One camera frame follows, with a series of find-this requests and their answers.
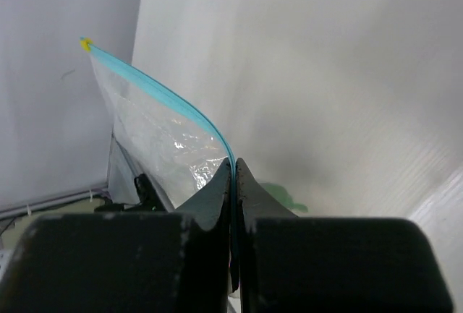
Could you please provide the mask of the clear zip top bag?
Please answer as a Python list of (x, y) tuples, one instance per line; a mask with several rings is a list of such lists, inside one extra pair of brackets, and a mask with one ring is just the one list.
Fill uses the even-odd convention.
[(114, 116), (113, 137), (173, 205), (175, 287), (188, 279), (222, 293), (239, 287), (235, 221), (236, 160), (213, 122), (189, 101), (89, 38), (90, 57), (103, 98)]

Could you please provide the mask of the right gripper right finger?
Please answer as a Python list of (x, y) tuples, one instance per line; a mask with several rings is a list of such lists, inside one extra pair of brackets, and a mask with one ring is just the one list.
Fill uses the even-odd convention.
[(236, 163), (243, 312), (452, 312), (428, 238), (401, 218), (299, 217)]

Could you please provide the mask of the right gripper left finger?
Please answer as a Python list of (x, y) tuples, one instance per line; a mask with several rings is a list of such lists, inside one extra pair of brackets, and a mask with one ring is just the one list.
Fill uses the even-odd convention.
[(49, 214), (21, 236), (3, 312), (225, 312), (231, 168), (169, 213)]

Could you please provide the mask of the green cucumber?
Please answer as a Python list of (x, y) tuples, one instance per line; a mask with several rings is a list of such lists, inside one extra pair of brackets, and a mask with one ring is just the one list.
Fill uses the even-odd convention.
[(287, 189), (282, 185), (268, 182), (261, 182), (260, 185), (286, 209), (299, 213), (308, 212), (307, 206), (302, 203), (295, 202), (293, 197), (288, 193)]

